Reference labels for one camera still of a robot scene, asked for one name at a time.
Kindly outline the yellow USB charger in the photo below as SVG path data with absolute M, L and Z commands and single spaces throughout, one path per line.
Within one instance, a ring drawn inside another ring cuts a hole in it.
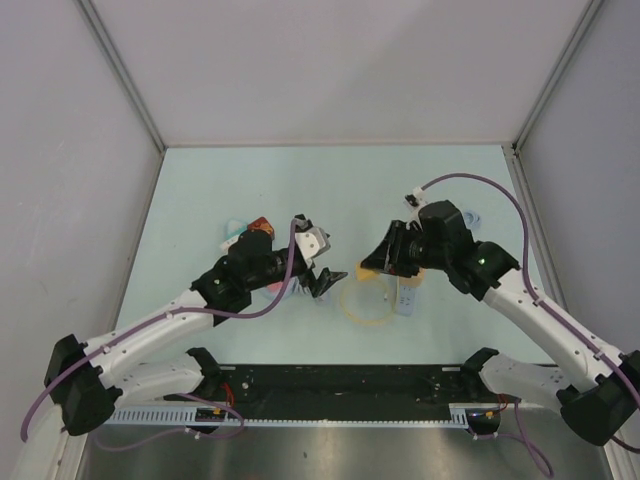
M 376 273 L 373 270 L 370 269 L 366 269 L 364 267 L 362 267 L 360 264 L 358 264 L 355 268 L 355 279 L 358 282 L 367 282 L 367 281 L 371 281 L 374 278 L 376 278 L 378 276 L 378 273 Z

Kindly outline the pink square plug adapter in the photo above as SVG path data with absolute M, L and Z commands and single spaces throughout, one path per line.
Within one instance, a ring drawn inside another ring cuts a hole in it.
M 266 287 L 266 290 L 271 293 L 271 294 L 277 294 L 279 292 L 279 290 L 281 289 L 281 282 L 277 282 L 274 284 L 270 284 Z

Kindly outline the light blue rectangular power strip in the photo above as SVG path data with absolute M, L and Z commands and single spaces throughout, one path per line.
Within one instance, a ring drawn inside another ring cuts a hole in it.
M 463 210 L 462 217 L 465 226 L 475 232 L 481 227 L 481 217 L 473 210 Z M 411 279 L 398 277 L 396 280 L 396 292 L 394 312 L 396 315 L 410 317 L 415 309 L 417 289 L 424 279 L 424 272 Z

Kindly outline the round light blue power strip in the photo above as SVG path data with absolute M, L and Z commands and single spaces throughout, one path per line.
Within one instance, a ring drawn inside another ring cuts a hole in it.
M 279 290 L 279 292 L 277 294 L 271 294 L 266 290 L 266 287 L 263 287 L 262 289 L 259 290 L 259 292 L 261 293 L 261 295 L 266 298 L 269 301 L 274 300 L 280 293 L 280 291 L 282 290 L 282 285 L 281 285 L 281 289 Z M 284 294 L 282 296 L 282 301 L 292 297 L 292 296 L 300 296 L 300 297 L 310 297 L 312 300 L 314 300 L 316 303 L 326 303 L 330 300 L 331 298 L 331 293 L 327 292 L 325 293 L 322 297 L 320 298 L 313 298 L 310 290 L 306 287 L 303 287 L 299 280 L 297 278 L 292 278 L 288 285 L 287 288 L 284 291 Z

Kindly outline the dark red cube socket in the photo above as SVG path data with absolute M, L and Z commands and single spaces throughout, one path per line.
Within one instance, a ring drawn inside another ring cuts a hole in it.
M 272 224 L 264 217 L 259 217 L 247 226 L 248 231 L 262 231 L 269 235 L 269 237 L 275 239 L 275 229 Z

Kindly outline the white square plug adapter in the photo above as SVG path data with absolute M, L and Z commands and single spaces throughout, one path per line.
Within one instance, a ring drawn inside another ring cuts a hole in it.
M 231 237 L 220 245 L 220 249 L 226 252 L 232 245 L 238 241 L 238 236 Z

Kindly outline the teal triangular power strip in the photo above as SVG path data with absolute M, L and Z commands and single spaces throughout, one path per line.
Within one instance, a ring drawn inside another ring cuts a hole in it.
M 248 227 L 248 222 L 240 219 L 230 219 L 225 225 L 225 239 L 230 240 L 243 233 Z

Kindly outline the beige cube socket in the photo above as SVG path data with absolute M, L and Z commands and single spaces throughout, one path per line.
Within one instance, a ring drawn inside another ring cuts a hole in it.
M 425 272 L 425 269 L 420 268 L 416 275 L 411 276 L 407 280 L 407 283 L 410 285 L 419 286 L 425 278 Z

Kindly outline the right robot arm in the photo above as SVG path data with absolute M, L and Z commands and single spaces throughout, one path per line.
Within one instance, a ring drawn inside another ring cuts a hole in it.
M 439 270 L 461 293 L 501 313 L 552 360 L 523 363 L 482 348 L 461 367 L 461 388 L 473 401 L 506 394 L 559 414 L 580 438 L 611 441 L 637 410 L 639 354 L 602 341 L 526 281 L 519 262 L 494 242 L 477 241 L 449 201 L 424 205 L 410 222 L 391 222 L 360 266 L 412 278 Z

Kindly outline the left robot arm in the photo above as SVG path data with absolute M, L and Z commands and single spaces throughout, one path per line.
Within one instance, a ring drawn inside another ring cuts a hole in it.
M 252 294 L 272 284 L 287 289 L 298 279 L 318 298 L 345 278 L 315 259 L 330 248 L 329 234 L 306 221 L 293 221 L 289 245 L 275 250 L 262 229 L 246 230 L 211 269 L 159 312 L 126 328 L 80 342 L 59 340 L 45 375 L 45 393 L 60 407 L 64 430 L 72 436 L 103 425 L 128 404 L 165 396 L 214 397 L 225 382 L 221 367 L 204 347 L 192 347 L 165 363 L 147 357 L 229 318 L 247 319 Z

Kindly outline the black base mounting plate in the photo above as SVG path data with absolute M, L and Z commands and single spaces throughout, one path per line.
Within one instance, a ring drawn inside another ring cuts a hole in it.
M 477 378 L 443 365 L 223 365 L 193 394 L 229 400 L 240 414 L 286 417 L 406 419 L 454 403 L 503 406 Z

